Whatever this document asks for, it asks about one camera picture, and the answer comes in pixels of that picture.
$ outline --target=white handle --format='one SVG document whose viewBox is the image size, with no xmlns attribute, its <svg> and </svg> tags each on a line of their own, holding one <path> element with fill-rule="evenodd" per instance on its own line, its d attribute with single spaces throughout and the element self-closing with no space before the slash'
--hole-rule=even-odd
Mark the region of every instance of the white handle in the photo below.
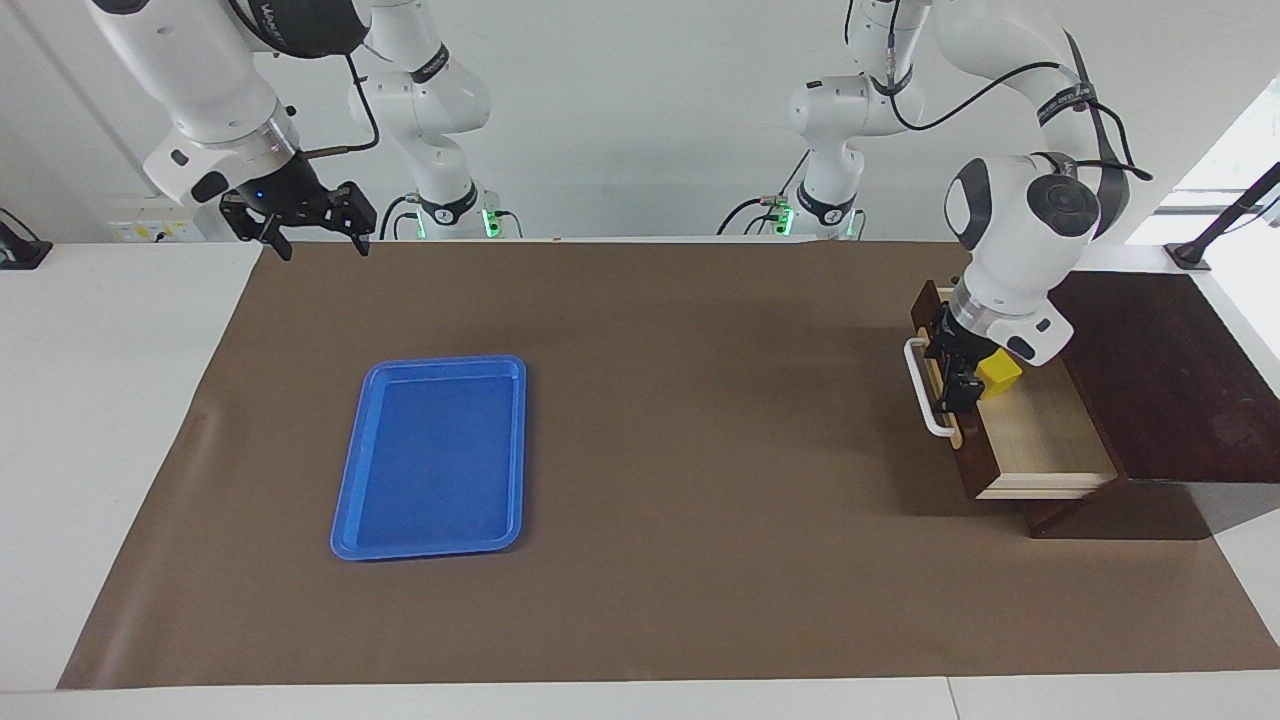
<svg viewBox="0 0 1280 720">
<path fill-rule="evenodd" d="M 915 348 L 928 345 L 923 337 L 913 337 L 902 346 L 902 355 L 906 357 L 906 374 L 911 375 L 911 384 L 915 387 L 915 400 L 920 404 L 920 416 L 924 427 L 937 437 L 954 438 L 956 429 L 940 425 L 933 416 L 933 407 L 929 405 L 929 396 L 924 392 L 924 378 L 920 375 L 920 363 L 915 359 Z"/>
</svg>

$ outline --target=brown table surface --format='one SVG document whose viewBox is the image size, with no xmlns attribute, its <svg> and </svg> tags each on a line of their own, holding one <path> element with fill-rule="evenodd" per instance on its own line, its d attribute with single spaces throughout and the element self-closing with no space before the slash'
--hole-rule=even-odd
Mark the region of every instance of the brown table surface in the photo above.
<svg viewBox="0 0 1280 720">
<path fill-rule="evenodd" d="M 1033 541 L 905 375 L 951 245 L 264 254 L 60 687 L 1235 670 L 1280 651 L 1213 541 Z M 507 552 L 328 547 L 378 361 L 529 365 Z"/>
</svg>

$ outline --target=white wall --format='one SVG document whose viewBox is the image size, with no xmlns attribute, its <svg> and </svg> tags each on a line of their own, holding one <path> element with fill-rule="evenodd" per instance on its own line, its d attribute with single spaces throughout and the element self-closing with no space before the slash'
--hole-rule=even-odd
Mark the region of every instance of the white wall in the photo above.
<svg viewBox="0 0 1280 720">
<path fill-rule="evenodd" d="M 102 184 L 82 181 L 88 163 L 118 177 L 118 187 L 145 188 L 137 161 L 104 138 L 145 156 L 168 127 L 161 109 L 132 83 L 78 0 L 0 0 L 8 5 L 38 38 L 56 38 L 56 63 L 95 106 L 65 119 L 90 128 L 79 135 L 46 122 L 50 102 L 32 97 L 26 78 L 56 74 L 56 63 L 0 55 L 0 143 L 37 149 L 45 168 L 35 179 L 24 172 L 23 182 L 61 182 L 83 196 Z M 842 0 L 435 0 L 433 9 L 454 56 L 493 91 L 490 124 L 461 138 L 472 168 L 538 236 L 713 232 L 737 201 L 776 191 L 804 150 L 785 119 L 792 87 L 850 72 Z M 1052 9 L 1079 40 L 1102 99 L 1125 117 L 1139 163 L 1157 174 L 1135 188 L 1111 236 L 1123 240 L 1280 70 L 1267 20 L 1274 3 L 1079 0 Z M 22 33 L 5 17 L 0 47 Z M 357 59 L 376 67 L 369 55 Z M 362 138 L 347 115 L 340 59 L 259 64 L 301 110 L 305 145 Z M 27 86 L 22 102 L 8 92 L 15 78 Z M 929 91 L 929 117 L 982 85 L 929 42 L 916 82 Z M 92 129 L 95 115 L 106 131 Z M 956 169 L 974 155 L 1038 149 L 1033 118 L 1020 96 L 1000 91 L 937 131 L 865 142 L 868 237 L 948 237 L 940 208 Z M 46 151 L 54 143 L 63 150 Z M 411 190 L 390 147 L 316 167 L 329 182 L 356 179 L 379 206 Z M 15 174 L 5 161 L 0 201 Z M 88 240 L 83 218 L 55 214 L 63 205 L 24 200 L 22 209 L 64 237 Z"/>
</svg>

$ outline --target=blue tray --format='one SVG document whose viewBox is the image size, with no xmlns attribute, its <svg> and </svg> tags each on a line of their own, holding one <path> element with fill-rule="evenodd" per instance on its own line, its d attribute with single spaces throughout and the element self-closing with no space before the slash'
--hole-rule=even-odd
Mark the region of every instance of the blue tray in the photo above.
<svg viewBox="0 0 1280 720">
<path fill-rule="evenodd" d="M 343 560 L 502 550 L 524 474 L 518 357 L 383 363 L 360 393 L 329 544 Z"/>
</svg>

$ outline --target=black stand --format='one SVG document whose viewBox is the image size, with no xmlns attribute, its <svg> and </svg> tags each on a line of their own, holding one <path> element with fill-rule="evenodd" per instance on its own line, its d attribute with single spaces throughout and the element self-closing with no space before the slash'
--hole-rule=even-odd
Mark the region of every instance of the black stand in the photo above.
<svg viewBox="0 0 1280 720">
<path fill-rule="evenodd" d="M 1174 264 L 1184 270 L 1210 270 L 1208 263 L 1204 261 L 1204 251 L 1208 250 L 1213 241 L 1222 236 L 1231 225 L 1235 224 L 1245 213 L 1249 211 L 1262 197 L 1271 192 L 1271 188 L 1280 184 L 1280 163 L 1271 165 L 1271 169 L 1258 178 L 1258 182 L 1253 183 L 1249 190 L 1244 191 L 1244 195 L 1235 201 L 1234 205 L 1222 210 L 1222 214 L 1213 220 L 1199 237 L 1185 243 L 1170 243 L 1165 246 L 1165 252 L 1174 259 Z"/>
<path fill-rule="evenodd" d="M 52 249 L 52 242 L 23 240 L 0 223 L 0 270 L 35 270 Z"/>
</svg>

